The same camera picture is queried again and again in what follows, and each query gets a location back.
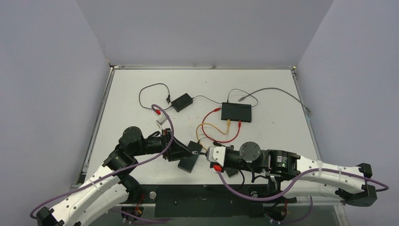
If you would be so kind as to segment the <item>small black wall plug adapter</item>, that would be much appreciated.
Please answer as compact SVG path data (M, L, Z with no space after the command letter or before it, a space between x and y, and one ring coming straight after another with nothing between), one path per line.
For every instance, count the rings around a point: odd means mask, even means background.
M228 178L231 178L239 173L237 169L231 169L231 168L225 168L224 171L228 176Z

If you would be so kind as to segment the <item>black ribbed power adapter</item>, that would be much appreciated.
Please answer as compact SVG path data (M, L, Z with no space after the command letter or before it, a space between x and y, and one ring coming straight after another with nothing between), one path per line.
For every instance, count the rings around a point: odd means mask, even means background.
M196 154L193 154L191 157L180 160L177 166L179 169L191 173L197 162L199 153L202 150L202 145L200 145L198 142L190 141L188 144L188 149L189 151L195 152Z

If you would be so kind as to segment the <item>black network switch box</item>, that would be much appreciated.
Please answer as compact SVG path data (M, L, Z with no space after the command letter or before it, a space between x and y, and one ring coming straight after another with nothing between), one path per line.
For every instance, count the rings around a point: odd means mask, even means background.
M221 120L227 121L252 121L252 106L248 104L223 102L221 107Z

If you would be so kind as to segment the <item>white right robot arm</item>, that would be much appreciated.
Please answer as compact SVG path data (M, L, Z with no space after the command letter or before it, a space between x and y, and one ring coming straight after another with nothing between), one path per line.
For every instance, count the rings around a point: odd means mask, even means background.
M253 197L226 188L236 196L253 202L277 201L281 197L329 197L351 206L369 207L379 192L371 166L361 163L347 167L312 160L283 150L262 150L254 142L244 143L238 151L233 147L209 148L208 161L217 172L224 168L249 171L267 179L265 197Z

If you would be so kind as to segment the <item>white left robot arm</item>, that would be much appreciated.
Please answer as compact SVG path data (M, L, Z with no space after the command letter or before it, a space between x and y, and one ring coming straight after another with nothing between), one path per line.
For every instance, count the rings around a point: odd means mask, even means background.
M144 137L138 127L128 127L115 149L96 172L79 188L61 195L63 201L53 207L40 205L31 217L39 226L82 226L90 223L113 206L136 202L142 193L140 183L130 175L138 166L136 157L154 154L167 161L192 157L196 152L174 137L171 128Z

